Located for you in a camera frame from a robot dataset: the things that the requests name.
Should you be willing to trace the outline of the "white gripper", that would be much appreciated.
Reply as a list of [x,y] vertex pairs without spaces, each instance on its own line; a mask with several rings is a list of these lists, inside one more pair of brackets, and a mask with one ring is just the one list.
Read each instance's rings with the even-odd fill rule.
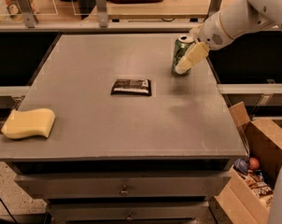
[[208,56],[209,50],[219,50],[231,45],[234,38],[229,34],[230,21],[231,17],[222,10],[209,17],[203,25],[192,27],[190,34],[198,43],[187,49],[174,71],[179,75],[186,74]]

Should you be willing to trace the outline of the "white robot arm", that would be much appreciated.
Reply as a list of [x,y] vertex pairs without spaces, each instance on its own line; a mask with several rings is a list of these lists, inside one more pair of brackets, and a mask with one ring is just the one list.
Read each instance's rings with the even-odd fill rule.
[[[183,74],[217,53],[219,81],[282,91],[282,0],[237,0],[191,30],[196,44],[175,69]],[[282,224],[282,128],[270,119],[250,120],[245,105],[230,109],[248,150],[247,172],[236,164],[229,189],[252,215],[255,224]]]

